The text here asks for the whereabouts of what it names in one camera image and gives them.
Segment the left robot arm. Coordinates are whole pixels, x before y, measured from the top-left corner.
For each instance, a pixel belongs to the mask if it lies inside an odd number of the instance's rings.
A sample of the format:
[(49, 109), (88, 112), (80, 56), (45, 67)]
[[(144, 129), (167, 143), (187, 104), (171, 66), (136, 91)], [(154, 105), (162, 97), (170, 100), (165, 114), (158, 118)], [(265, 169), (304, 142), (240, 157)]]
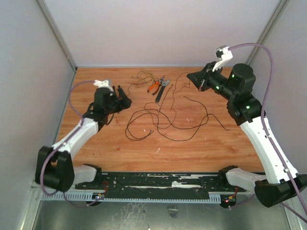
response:
[(87, 183), (92, 189), (102, 186), (100, 167), (92, 164), (74, 167), (73, 158), (91, 137), (109, 125), (115, 113), (130, 108), (132, 101), (120, 86), (111, 86), (108, 80), (93, 84), (97, 86), (94, 101), (81, 115), (79, 123), (63, 139), (51, 147), (43, 146), (38, 152), (35, 182), (43, 191), (49, 187), (66, 192), (81, 183)]

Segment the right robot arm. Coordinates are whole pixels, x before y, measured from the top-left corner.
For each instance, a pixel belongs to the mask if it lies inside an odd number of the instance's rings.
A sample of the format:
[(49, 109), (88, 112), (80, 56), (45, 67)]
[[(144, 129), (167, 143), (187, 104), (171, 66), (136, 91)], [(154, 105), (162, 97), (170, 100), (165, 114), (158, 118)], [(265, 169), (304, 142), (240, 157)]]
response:
[(225, 167), (218, 172), (219, 188), (228, 191), (237, 186), (253, 192), (265, 207), (295, 197), (296, 188), (299, 191), (306, 188), (307, 176), (298, 173), (283, 151), (278, 157), (279, 144), (272, 146), (270, 140), (275, 137), (268, 119), (261, 118), (262, 105), (251, 93), (256, 81), (252, 67), (235, 64), (226, 78), (221, 70), (213, 70), (215, 64), (208, 63), (202, 70), (188, 74), (187, 78), (199, 91), (212, 89), (227, 100), (228, 113), (249, 138), (265, 171), (264, 175), (259, 175), (234, 165)]

